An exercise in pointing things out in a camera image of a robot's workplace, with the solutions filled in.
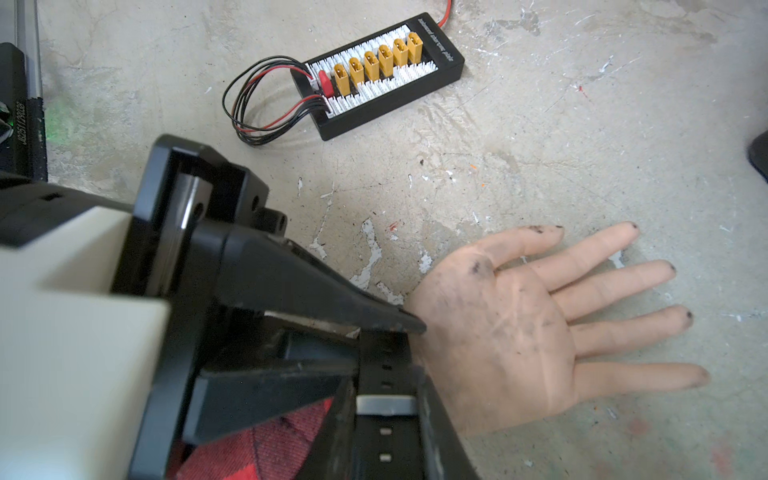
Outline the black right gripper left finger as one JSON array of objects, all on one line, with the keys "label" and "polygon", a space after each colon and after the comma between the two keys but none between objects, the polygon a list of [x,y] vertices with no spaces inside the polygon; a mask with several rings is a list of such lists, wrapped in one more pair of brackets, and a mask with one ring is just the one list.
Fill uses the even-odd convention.
[{"label": "black right gripper left finger", "polygon": [[343,380],[295,480],[348,479],[356,423],[353,379]]}]

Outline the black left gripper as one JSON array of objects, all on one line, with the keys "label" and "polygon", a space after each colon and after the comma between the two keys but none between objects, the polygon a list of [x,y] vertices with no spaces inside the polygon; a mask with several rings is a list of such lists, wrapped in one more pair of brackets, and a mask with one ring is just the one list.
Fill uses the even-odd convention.
[{"label": "black left gripper", "polygon": [[357,373],[356,361],[278,360],[198,374],[223,339],[216,283],[218,300],[231,307],[363,330],[426,331],[422,320],[293,241],[233,228],[254,226],[268,196],[264,181],[208,145],[164,134],[150,150],[112,290],[160,299],[170,314],[130,479],[164,479],[181,465],[182,439],[199,446],[254,427],[332,396]]}]

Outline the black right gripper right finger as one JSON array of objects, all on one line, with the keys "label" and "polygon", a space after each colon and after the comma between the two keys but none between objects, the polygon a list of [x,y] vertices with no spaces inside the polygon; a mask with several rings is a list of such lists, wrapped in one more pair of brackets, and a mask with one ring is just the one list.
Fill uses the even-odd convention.
[{"label": "black right gripper right finger", "polygon": [[416,385],[424,478],[478,480],[433,381],[419,374]]}]

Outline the black digital wrist watch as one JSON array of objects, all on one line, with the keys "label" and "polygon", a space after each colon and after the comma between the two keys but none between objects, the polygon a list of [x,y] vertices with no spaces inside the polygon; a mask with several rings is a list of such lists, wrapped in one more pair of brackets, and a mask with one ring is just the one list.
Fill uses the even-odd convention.
[{"label": "black digital wrist watch", "polygon": [[417,388],[405,333],[363,331],[353,443],[354,479],[422,479]]}]

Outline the red plaid sleeve forearm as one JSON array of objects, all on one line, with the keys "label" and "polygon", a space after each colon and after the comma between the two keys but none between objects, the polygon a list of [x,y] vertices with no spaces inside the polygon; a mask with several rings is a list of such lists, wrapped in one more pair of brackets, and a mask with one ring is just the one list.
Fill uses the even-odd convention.
[{"label": "red plaid sleeve forearm", "polygon": [[316,402],[196,448],[177,479],[292,479],[301,469],[332,400]]}]

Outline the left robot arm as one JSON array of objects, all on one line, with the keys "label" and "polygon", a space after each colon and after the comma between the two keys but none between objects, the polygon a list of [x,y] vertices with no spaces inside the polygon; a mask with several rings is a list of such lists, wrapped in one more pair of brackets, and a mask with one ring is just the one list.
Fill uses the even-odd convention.
[{"label": "left robot arm", "polygon": [[133,206],[1,178],[1,475],[168,479],[331,398],[303,479],[428,479],[401,308],[284,235],[267,185],[174,136]]}]

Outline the pale mannequin hand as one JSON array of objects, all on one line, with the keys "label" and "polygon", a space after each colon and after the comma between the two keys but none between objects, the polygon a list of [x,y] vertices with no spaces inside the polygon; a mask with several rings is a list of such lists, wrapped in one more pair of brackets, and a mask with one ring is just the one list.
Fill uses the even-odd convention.
[{"label": "pale mannequin hand", "polygon": [[613,361],[688,330],[686,307],[587,321],[675,277],[665,260],[598,271],[638,235],[622,222],[562,248],[562,227],[520,227],[457,249],[424,277],[405,304],[427,327],[411,345],[460,434],[515,427],[595,398],[709,382],[695,364]]}]

